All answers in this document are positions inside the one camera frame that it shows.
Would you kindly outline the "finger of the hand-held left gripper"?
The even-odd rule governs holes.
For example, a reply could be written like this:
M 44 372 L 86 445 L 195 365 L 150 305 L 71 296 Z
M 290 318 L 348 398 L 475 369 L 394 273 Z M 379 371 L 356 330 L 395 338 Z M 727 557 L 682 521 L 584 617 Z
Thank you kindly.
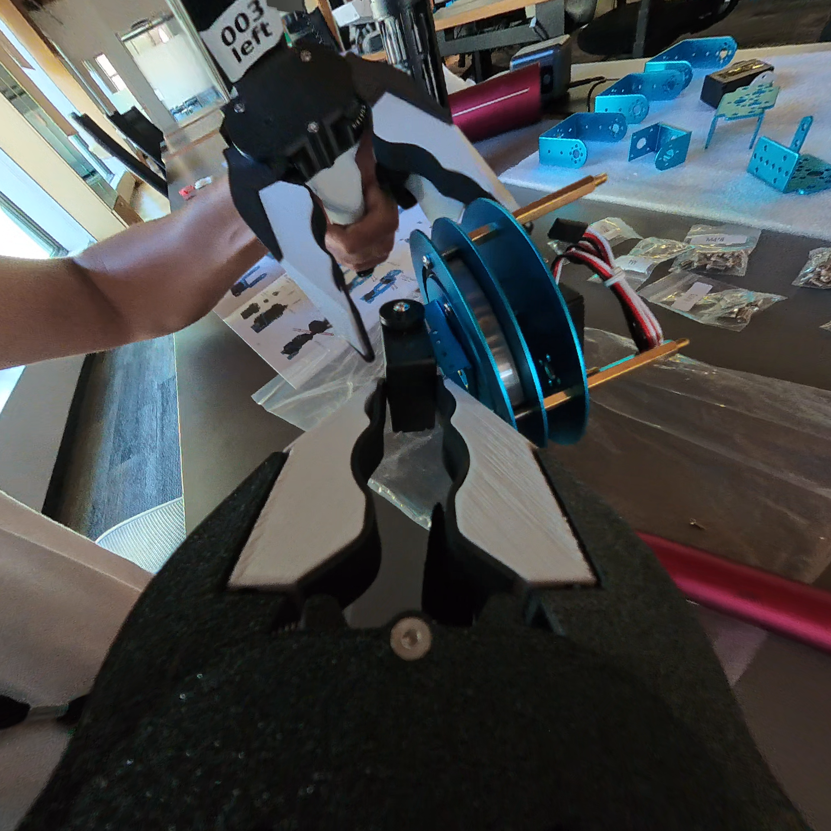
M 322 194 L 306 184 L 280 180 L 268 166 L 239 150 L 225 150 L 234 206 L 257 238 L 283 266 L 336 334 L 364 361 L 375 359 L 367 328 L 351 300 L 337 260 L 326 245 L 327 208 L 353 223 L 365 213 L 357 151 L 312 178 Z
M 458 126 L 385 92 L 372 106 L 378 169 L 403 207 L 463 211 L 504 204 L 504 185 Z

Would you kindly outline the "pile of small screw bags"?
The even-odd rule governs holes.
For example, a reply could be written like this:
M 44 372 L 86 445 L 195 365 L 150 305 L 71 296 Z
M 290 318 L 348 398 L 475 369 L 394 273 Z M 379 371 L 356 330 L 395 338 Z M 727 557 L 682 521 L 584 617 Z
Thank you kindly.
M 647 303 L 693 322 L 741 332 L 787 295 L 740 287 L 761 232 L 739 225 L 694 224 L 681 240 L 642 237 L 621 219 L 590 225 L 609 244 L 634 241 L 612 264 Z

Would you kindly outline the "wooden background table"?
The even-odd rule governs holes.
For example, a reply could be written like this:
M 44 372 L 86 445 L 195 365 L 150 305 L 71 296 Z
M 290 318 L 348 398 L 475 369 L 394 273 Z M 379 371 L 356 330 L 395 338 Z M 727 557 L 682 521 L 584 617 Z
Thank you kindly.
M 569 13 L 589 23 L 599 13 L 634 2 L 439 2 L 432 12 L 439 52 L 461 81 L 481 82 L 496 73 L 493 54 L 517 47 L 543 57 L 551 41 L 554 54 L 571 65 L 576 47 L 567 32 Z

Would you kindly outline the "group of blue metal brackets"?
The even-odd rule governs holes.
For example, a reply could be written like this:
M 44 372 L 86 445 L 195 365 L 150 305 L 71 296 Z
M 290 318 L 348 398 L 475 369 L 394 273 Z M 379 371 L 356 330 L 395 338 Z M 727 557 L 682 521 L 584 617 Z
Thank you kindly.
M 647 59 L 642 71 L 615 80 L 594 100 L 594 109 L 576 112 L 538 140 L 538 160 L 549 167 L 578 169 L 587 162 L 591 144 L 610 144 L 629 139 L 628 160 L 652 155 L 658 171 L 669 171 L 686 161 L 692 130 L 645 120 L 654 103 L 676 100 L 696 75 L 705 77 L 734 62 L 737 44 L 730 36 L 691 38 L 680 41 Z M 814 124 L 803 117 L 788 144 L 760 135 L 765 116 L 778 101 L 779 86 L 757 81 L 724 96 L 712 111 L 704 142 L 708 149 L 718 126 L 753 122 L 746 170 L 778 193 L 800 195 L 829 190 L 829 162 L 805 152 L 805 140 Z

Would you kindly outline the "person's left hand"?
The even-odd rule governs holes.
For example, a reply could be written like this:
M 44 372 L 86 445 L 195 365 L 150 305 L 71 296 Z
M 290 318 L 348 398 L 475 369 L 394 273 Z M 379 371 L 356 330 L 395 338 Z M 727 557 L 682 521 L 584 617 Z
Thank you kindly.
M 328 223 L 327 250 L 336 262 L 364 272 L 384 262 L 396 242 L 399 211 L 396 202 L 379 186 L 365 189 L 365 213 L 356 223 Z

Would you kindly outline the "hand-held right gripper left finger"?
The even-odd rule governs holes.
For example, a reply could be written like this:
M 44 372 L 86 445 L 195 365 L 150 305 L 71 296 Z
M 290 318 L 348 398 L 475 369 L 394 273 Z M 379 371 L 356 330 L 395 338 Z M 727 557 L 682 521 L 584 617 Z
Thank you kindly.
M 302 606 L 317 594 L 341 608 L 380 570 L 369 478 L 383 455 L 382 384 L 359 390 L 287 450 L 228 588 L 285 593 Z

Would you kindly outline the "black box device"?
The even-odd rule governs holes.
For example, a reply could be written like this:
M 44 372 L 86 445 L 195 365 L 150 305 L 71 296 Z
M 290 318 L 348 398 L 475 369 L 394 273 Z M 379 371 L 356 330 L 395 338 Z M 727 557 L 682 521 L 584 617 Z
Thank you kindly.
M 573 39 L 566 34 L 519 49 L 509 69 L 521 71 L 536 67 L 541 100 L 548 106 L 567 94 L 572 82 L 572 65 Z

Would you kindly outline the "white instruction sheet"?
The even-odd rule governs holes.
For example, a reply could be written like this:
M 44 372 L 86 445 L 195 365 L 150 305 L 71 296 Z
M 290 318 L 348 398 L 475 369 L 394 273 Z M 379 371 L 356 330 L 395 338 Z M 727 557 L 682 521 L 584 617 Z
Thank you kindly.
M 372 274 L 343 270 L 350 298 L 369 331 L 378 324 L 381 304 L 409 296 L 414 278 L 396 261 Z M 356 354 L 271 254 L 266 254 L 233 284 L 214 312 L 292 387 L 342 356 Z

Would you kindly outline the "white foam sheet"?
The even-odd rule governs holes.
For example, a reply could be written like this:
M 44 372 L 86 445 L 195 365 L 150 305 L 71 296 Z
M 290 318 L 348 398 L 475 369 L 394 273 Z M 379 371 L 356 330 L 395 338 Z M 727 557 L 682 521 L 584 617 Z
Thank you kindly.
M 762 47 L 741 50 L 738 60 L 760 57 L 774 66 L 780 87 L 776 105 L 768 112 L 760 137 L 783 145 L 792 140 L 805 116 L 814 123 L 804 151 L 829 161 L 830 151 L 830 46 L 829 43 Z M 587 161 L 577 170 L 542 165 L 538 161 L 535 128 L 531 150 L 522 161 L 499 175 L 503 183 L 535 191 L 554 191 L 589 174 L 607 173 L 608 182 L 588 197 L 666 213 L 683 213 L 726 223 L 829 240 L 829 190 L 814 194 L 778 193 L 748 174 L 753 119 L 721 122 L 709 148 L 705 138 L 714 109 L 700 101 L 703 72 L 674 100 L 655 102 L 643 125 L 666 122 L 691 130 L 686 161 L 668 171 L 658 171 L 653 155 L 628 160 L 630 136 L 612 144 L 592 143 Z

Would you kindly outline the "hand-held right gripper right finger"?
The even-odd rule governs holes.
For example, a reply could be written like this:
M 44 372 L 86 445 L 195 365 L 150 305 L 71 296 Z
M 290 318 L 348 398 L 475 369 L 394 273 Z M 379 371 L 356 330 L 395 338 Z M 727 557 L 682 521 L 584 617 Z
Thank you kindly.
M 475 622 L 495 594 L 597 587 L 537 447 L 458 387 L 440 387 L 442 462 L 451 485 L 433 512 L 424 611 Z

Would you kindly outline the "grey desk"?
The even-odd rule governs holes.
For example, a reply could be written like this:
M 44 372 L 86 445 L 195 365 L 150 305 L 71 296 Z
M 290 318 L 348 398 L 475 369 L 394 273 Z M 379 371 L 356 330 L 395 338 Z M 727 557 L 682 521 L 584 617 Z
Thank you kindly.
M 176 334 L 174 353 L 185 526 L 192 530 L 298 431 L 253 401 L 274 371 L 215 313 Z M 829 829 L 829 654 L 696 610 L 776 778 L 812 828 Z

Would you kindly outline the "person's left forearm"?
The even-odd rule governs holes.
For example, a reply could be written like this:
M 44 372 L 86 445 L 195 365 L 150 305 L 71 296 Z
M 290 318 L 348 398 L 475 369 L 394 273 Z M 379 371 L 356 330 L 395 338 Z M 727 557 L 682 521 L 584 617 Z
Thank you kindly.
M 1 368 L 163 337 L 207 315 L 265 246 L 227 177 L 181 209 L 64 258 L 1 259 Z

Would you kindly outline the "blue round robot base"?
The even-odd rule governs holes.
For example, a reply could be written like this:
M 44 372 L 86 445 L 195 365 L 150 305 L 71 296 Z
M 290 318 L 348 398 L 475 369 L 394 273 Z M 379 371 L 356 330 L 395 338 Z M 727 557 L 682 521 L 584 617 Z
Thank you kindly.
M 587 224 L 557 219 L 564 253 L 548 265 L 526 225 L 605 184 L 592 174 L 509 213 L 476 200 L 461 221 L 438 219 L 414 232 L 410 253 L 421 298 L 380 309 L 383 391 L 396 433 L 431 430 L 442 381 L 458 387 L 533 444 L 574 444 L 587 427 L 589 391 L 676 355 L 689 341 L 664 338 L 660 324 L 612 264 L 611 245 Z M 634 355 L 589 370 L 582 313 L 557 282 L 564 263 L 589 267 L 615 296 Z

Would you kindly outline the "white mesh wastebasket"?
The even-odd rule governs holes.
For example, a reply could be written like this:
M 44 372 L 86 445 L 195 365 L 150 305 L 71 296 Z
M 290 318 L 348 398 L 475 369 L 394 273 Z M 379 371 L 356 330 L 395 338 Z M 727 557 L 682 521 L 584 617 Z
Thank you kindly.
M 155 506 L 108 529 L 96 544 L 157 574 L 186 538 L 184 499 Z

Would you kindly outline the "maroon metal cylinder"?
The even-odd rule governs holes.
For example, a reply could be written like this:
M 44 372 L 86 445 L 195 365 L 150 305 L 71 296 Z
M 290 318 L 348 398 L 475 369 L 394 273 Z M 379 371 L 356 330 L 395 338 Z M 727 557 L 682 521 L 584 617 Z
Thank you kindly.
M 454 124 L 471 142 L 531 126 L 542 115 L 540 66 L 534 62 L 452 92 L 448 102 Z

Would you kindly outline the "black servo motor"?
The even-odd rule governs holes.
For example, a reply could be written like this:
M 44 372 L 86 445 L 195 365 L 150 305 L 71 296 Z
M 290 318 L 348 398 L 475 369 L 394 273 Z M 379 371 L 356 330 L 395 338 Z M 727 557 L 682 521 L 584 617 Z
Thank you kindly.
M 774 66 L 759 58 L 735 61 L 704 78 L 700 100 L 716 109 L 724 96 L 743 87 L 748 87 L 759 78 L 769 81 Z

